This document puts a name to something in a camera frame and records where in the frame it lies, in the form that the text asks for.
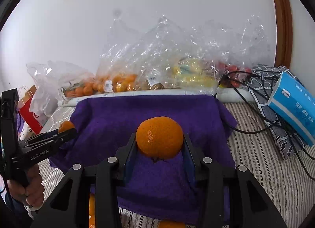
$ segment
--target finger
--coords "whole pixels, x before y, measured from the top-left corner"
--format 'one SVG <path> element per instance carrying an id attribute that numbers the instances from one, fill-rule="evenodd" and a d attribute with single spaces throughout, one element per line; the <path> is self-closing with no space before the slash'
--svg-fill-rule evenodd
<path id="1" fill-rule="evenodd" d="M 26 196 L 29 196 L 35 193 L 38 190 L 38 188 L 42 185 L 42 181 L 43 179 L 40 175 L 38 175 L 37 177 L 34 177 L 31 180 L 30 184 L 25 189 Z"/>
<path id="2" fill-rule="evenodd" d="M 37 164 L 34 166 L 30 167 L 29 170 L 27 171 L 27 177 L 28 178 L 33 178 L 39 175 L 39 167 Z"/>
<path id="3" fill-rule="evenodd" d="M 37 190 L 35 193 L 29 195 L 29 196 L 26 198 L 26 202 L 27 202 L 28 204 L 32 205 L 33 207 L 35 207 L 34 204 L 36 204 L 37 199 L 42 196 L 44 190 L 45 190 L 44 187 L 43 187 L 43 186 L 40 186 L 40 187 L 38 188 L 38 190 Z"/>
<path id="4" fill-rule="evenodd" d="M 34 202 L 29 203 L 29 204 L 32 205 L 33 207 L 38 208 L 38 207 L 40 207 L 43 204 L 43 202 L 44 202 L 44 194 L 41 193 L 39 195 L 39 197 Z"/>
<path id="5" fill-rule="evenodd" d="M 10 194 L 14 199 L 19 200 L 19 196 L 25 194 L 25 188 L 15 180 L 8 180 L 7 185 L 9 187 Z"/>

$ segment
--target round metal pin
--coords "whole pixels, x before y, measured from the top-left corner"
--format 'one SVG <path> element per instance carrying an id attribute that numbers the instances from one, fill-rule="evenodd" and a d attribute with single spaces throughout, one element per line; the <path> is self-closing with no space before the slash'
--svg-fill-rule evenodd
<path id="1" fill-rule="evenodd" d="M 210 157 L 204 157 L 203 162 L 204 163 L 211 163 L 212 159 Z"/>
<path id="2" fill-rule="evenodd" d="M 108 161 L 109 163 L 114 163 L 114 162 L 117 161 L 117 158 L 116 158 L 116 157 L 109 157 L 109 158 L 107 159 L 107 161 Z"/>
<path id="3" fill-rule="evenodd" d="M 242 171 L 242 172 L 245 172 L 245 171 L 247 170 L 247 167 L 244 166 L 244 165 L 239 165 L 239 166 L 238 166 L 238 170 L 239 170 L 239 171 Z"/>
<path id="4" fill-rule="evenodd" d="M 74 165 L 72 166 L 72 168 L 73 168 L 74 170 L 78 170 L 78 169 L 81 168 L 81 164 L 79 164 L 79 163 L 74 164 Z"/>

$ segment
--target white stripe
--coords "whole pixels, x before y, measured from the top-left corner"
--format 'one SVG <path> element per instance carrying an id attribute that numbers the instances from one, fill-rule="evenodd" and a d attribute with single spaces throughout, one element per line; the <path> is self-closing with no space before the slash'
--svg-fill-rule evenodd
<path id="1" fill-rule="evenodd" d="M 312 137 L 311 133 L 304 127 L 304 125 L 287 109 L 285 108 L 280 102 L 276 99 L 271 100 L 278 108 L 280 108 L 287 116 L 289 116 L 307 135 L 307 137 L 311 140 L 313 144 L 315 144 L 315 139 Z"/>

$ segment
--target striped bedsheet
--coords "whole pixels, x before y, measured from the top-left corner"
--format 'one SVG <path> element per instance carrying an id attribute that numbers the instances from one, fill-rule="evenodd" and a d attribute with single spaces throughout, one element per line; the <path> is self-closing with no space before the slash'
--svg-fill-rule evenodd
<path id="1" fill-rule="evenodd" d="M 265 127 L 264 122 L 246 104 L 228 103 L 225 106 L 238 121 L 239 129 L 255 131 Z M 70 118 L 74 109 L 59 107 L 43 131 L 57 129 L 61 122 Z M 297 157 L 284 161 L 269 131 L 256 135 L 233 132 L 227 143 L 236 165 L 242 164 L 250 169 L 278 208 L 287 226 L 298 227 L 315 204 L 315 182 L 305 174 Z M 306 147 L 306 150 L 315 156 L 315 147 Z M 306 168 L 315 176 L 315 162 L 304 152 L 300 156 Z M 47 199 L 62 179 L 63 173 L 52 168 L 48 160 L 42 161 L 39 168 Z M 159 223 L 159 220 L 126 209 L 119 208 L 119 213 L 124 228 L 156 228 Z"/>

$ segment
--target blue tissue package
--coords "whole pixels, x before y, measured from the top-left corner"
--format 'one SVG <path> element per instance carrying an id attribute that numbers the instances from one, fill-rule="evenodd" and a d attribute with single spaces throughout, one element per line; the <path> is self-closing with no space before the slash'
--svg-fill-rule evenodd
<path id="1" fill-rule="evenodd" d="M 267 105 L 312 146 L 315 143 L 315 99 L 297 80 L 282 72 Z"/>

